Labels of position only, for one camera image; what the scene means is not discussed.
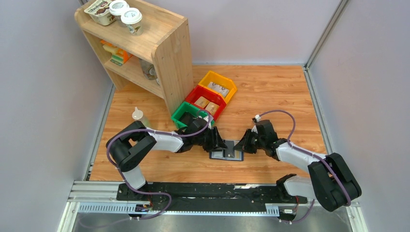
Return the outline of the grey credit card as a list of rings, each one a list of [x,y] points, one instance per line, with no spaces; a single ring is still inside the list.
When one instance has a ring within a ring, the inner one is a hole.
[[[223,157],[228,160],[241,160],[241,153],[234,150],[236,141],[225,140],[225,144],[228,146],[228,148],[224,150]]]

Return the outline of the navy blue card holder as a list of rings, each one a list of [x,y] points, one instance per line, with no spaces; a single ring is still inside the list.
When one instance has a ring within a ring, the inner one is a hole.
[[[234,146],[239,143],[238,140],[223,140],[227,145],[226,149],[219,149],[209,152],[209,158],[213,160],[226,160],[226,161],[243,161],[244,152],[234,150]]]

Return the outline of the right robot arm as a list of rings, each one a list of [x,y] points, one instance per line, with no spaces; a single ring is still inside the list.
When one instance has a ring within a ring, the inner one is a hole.
[[[289,202],[294,196],[317,200],[329,212],[349,206],[362,195],[362,189],[339,153],[330,155],[303,149],[286,138],[279,138],[269,120],[247,129],[235,150],[254,154],[263,150],[268,157],[307,172],[308,177],[289,174],[277,181],[276,196]]]

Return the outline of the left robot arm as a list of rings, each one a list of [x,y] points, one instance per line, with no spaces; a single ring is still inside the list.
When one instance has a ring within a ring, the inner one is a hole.
[[[154,130],[141,121],[135,121],[112,137],[106,143],[106,150],[110,161],[129,185],[129,194],[140,201],[148,193],[146,179],[139,166],[146,155],[154,150],[183,153],[195,145],[201,146],[206,152],[228,148],[217,127],[199,117],[173,132]]]

